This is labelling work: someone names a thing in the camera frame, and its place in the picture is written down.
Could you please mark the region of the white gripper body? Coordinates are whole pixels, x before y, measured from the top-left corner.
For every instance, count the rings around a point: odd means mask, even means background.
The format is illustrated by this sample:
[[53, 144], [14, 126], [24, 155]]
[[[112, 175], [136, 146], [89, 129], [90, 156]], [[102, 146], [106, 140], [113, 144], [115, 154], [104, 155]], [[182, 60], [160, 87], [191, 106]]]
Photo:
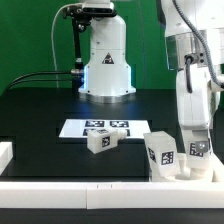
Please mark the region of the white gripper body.
[[206, 67], [190, 67], [192, 92], [187, 91], [185, 71], [176, 77], [177, 111], [180, 127], [184, 130], [206, 130], [220, 102], [220, 93], [210, 87], [209, 72]]

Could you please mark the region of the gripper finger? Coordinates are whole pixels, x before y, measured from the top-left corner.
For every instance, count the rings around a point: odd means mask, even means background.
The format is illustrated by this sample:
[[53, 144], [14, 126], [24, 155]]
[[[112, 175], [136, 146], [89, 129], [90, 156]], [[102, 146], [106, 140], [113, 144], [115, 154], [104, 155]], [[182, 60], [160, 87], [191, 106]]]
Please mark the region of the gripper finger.
[[195, 142], [195, 150], [197, 153], [207, 153], [210, 150], [209, 141], [196, 141]]

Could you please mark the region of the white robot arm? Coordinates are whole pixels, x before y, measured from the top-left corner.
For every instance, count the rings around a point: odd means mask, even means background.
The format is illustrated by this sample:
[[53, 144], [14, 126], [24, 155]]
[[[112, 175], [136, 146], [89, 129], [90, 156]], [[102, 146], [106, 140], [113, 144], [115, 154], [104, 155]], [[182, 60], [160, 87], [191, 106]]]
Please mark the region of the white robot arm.
[[[212, 150], [209, 126], [224, 90], [224, 0], [158, 0], [168, 66], [177, 72], [178, 120], [185, 148]], [[125, 60], [125, 23], [111, 0], [84, 0], [91, 26], [90, 61], [80, 92], [96, 99], [133, 93]]]

